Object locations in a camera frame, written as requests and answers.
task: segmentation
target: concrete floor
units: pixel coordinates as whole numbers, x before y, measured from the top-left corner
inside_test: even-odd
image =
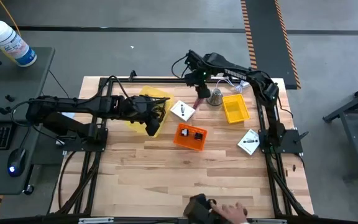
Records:
[[[358,1],[280,0],[287,29],[358,30]],[[19,24],[112,27],[243,28],[238,0],[15,0],[6,1]],[[8,21],[0,8],[0,19]],[[51,71],[71,96],[85,75],[170,75],[170,66],[188,49],[216,51],[248,65],[244,34],[22,32],[32,46],[56,48]],[[338,121],[321,119],[358,90],[358,36],[289,36],[302,89],[288,91],[295,124],[309,131],[302,145],[315,214],[358,221],[358,181],[342,176],[358,160]],[[50,77],[45,94],[63,96]],[[45,214],[59,167],[38,167],[37,190],[7,196],[0,218]],[[17,206],[26,201],[28,206]]]

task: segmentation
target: orange bin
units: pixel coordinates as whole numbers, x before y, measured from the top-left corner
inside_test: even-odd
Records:
[[[181,131],[183,129],[188,130],[187,136],[182,136]],[[202,134],[203,138],[201,140],[195,139],[196,133]],[[175,143],[179,146],[187,147],[189,149],[202,151],[204,149],[204,143],[205,143],[207,133],[208,133],[207,130],[180,123],[178,125],[177,132],[175,134],[175,138],[173,139],[173,143]]]

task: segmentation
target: human hand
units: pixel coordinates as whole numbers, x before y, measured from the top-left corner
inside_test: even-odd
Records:
[[[219,207],[211,202],[211,208],[233,224],[247,223],[247,209],[237,202],[236,207],[222,205]]]

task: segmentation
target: yellow container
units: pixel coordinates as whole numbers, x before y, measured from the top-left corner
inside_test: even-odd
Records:
[[[223,108],[229,124],[249,119],[248,109],[242,94],[224,96]]]
[[[158,134],[160,134],[161,127],[163,126],[165,120],[167,119],[168,112],[173,105],[173,94],[166,93],[159,89],[153,88],[151,86],[143,86],[142,90],[139,93],[140,95],[148,95],[153,97],[169,97],[170,99],[165,102],[165,116],[164,119],[160,123],[160,127],[157,132],[154,134],[153,138],[156,138]],[[147,134],[146,132],[146,124],[139,124],[138,122],[131,124],[131,122],[125,122],[129,128],[135,130],[137,133]]]

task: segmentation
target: white bottle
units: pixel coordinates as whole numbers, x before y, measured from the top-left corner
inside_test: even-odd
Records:
[[[0,50],[20,67],[30,66],[37,60],[31,47],[3,21],[0,21]]]

